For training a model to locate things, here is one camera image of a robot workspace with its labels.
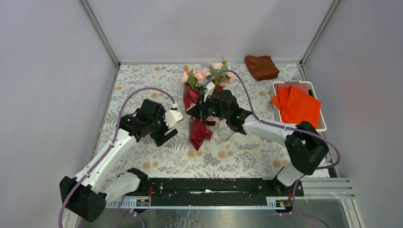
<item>bouquet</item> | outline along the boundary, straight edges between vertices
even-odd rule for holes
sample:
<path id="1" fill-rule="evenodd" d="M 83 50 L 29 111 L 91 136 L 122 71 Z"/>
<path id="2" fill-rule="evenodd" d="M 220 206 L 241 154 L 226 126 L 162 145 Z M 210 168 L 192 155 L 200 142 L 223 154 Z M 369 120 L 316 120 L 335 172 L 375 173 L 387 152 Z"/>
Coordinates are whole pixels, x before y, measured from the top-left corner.
<path id="1" fill-rule="evenodd" d="M 209 69 L 205 69 L 201 72 L 197 72 L 190 69 L 187 65 L 183 67 L 185 72 L 182 77 L 182 84 L 185 85 L 183 90 L 183 102 L 185 104 L 186 110 L 188 110 L 192 104 L 197 103 L 199 96 L 204 94 L 204 91 L 198 87 L 205 79 L 210 79 L 213 75 L 219 73 L 222 70 L 227 70 L 227 60 L 222 59 L 220 63 L 214 63 L 210 65 Z M 224 72 L 213 79 L 215 84 L 215 89 L 213 96 L 218 92 L 222 91 L 224 88 L 220 86 L 222 83 L 233 83 L 235 75 L 232 72 Z M 189 138 L 196 150 L 199 150 L 204 140 L 210 140 L 212 132 L 207 129 L 206 126 L 214 126 L 214 121 L 201 121 L 194 119 L 190 124 Z"/>

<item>white plastic basket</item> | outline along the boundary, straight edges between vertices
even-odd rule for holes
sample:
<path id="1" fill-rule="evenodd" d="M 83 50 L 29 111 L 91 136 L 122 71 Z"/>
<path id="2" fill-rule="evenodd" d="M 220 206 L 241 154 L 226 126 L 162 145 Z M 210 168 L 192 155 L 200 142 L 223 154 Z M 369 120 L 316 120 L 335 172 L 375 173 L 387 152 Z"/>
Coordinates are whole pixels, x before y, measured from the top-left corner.
<path id="1" fill-rule="evenodd" d="M 274 85 L 275 85 L 275 84 L 280 84 L 280 83 L 282 83 L 282 84 L 283 84 L 283 83 L 293 83 L 293 84 L 306 83 L 306 84 L 308 84 L 308 89 L 312 90 L 312 93 L 313 93 L 313 95 L 314 95 L 314 98 L 317 99 L 316 94 L 315 94 L 314 87 L 313 87 L 312 83 L 311 83 L 311 82 L 308 82 L 308 81 L 273 82 L 272 88 L 270 89 L 271 98 L 273 98 L 275 95 L 277 95 Z M 273 108 L 274 108 L 274 117 L 275 117 L 276 121 L 282 122 L 282 121 L 281 121 L 280 110 L 277 108 L 277 106 L 276 106 L 275 104 L 273 104 Z M 320 110 L 319 125 L 318 125 L 316 131 L 317 131 L 317 132 L 324 132 L 324 131 L 326 131 L 326 129 L 327 129 L 327 128 L 326 128 L 326 123 L 325 123 L 325 120 L 323 119 L 322 110 Z"/>

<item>bouquet wrapper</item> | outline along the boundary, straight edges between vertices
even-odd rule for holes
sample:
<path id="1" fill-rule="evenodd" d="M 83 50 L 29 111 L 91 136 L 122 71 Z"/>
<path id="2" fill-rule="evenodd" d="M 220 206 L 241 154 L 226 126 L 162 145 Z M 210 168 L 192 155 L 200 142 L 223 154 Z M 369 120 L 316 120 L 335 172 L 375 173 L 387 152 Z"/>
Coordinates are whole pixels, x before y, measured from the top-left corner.
<path id="1" fill-rule="evenodd" d="M 218 92 L 222 91 L 224 88 L 220 85 L 216 86 L 212 96 L 216 96 Z M 192 104 L 197 103 L 199 96 L 201 94 L 196 90 L 185 86 L 183 90 L 183 103 L 185 104 L 186 110 L 191 107 Z M 208 126 L 215 126 L 215 121 L 201 121 L 194 119 L 190 124 L 189 128 L 189 139 L 193 147 L 198 151 L 203 144 L 204 140 L 210 140 L 212 132 L 207 129 Z"/>

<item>brown cloth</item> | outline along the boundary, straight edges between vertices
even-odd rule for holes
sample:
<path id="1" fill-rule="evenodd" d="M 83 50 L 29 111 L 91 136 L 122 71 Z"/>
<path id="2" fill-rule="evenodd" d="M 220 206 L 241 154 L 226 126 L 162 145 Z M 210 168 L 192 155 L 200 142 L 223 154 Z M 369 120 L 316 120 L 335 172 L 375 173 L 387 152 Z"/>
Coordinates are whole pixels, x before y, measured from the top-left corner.
<path id="1" fill-rule="evenodd" d="M 245 63 L 256 81 L 275 79 L 280 73 L 270 56 L 246 56 Z"/>

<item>floral tablecloth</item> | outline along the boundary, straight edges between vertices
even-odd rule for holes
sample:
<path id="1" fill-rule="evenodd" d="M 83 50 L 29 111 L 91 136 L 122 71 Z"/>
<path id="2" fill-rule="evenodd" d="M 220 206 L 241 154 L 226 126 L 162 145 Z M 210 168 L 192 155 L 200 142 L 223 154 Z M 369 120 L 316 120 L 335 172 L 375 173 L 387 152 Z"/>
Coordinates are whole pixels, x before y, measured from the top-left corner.
<path id="1" fill-rule="evenodd" d="M 208 69 L 207 64 L 192 64 L 189 67 L 197 71 Z M 296 64 L 276 64 L 276 67 L 280 70 L 277 81 L 298 80 Z M 229 64 L 229 69 L 237 72 L 245 82 L 256 113 L 274 119 L 269 92 L 273 80 L 256 82 L 245 64 Z M 182 100 L 184 85 L 181 84 L 183 72 L 183 65 L 180 64 L 121 65 L 96 152 L 112 136 L 123 101 L 136 89 L 147 86 L 161 88 L 175 98 L 179 109 L 185 113 Z M 250 110 L 238 79 L 233 84 L 224 84 L 224 89 L 232 91 L 240 107 Z M 124 114 L 133 113 L 146 98 L 162 103 L 165 109 L 171 107 L 171 101 L 162 93 L 144 91 L 128 102 Z M 109 177 L 116 177 L 130 168 L 138 168 L 149 177 L 272 178 L 289 162 L 283 146 L 270 139 L 250 135 L 232 137 L 227 143 L 212 138 L 211 141 L 204 141 L 199 151 L 195 151 L 188 137 L 189 121 L 180 122 L 176 126 L 179 133 L 161 147 L 157 147 L 150 136 L 142 138 L 116 164 Z M 221 122 L 217 135 L 225 141 L 232 131 L 225 122 Z M 329 173 L 327 170 L 318 170 L 312 177 L 329 177 Z"/>

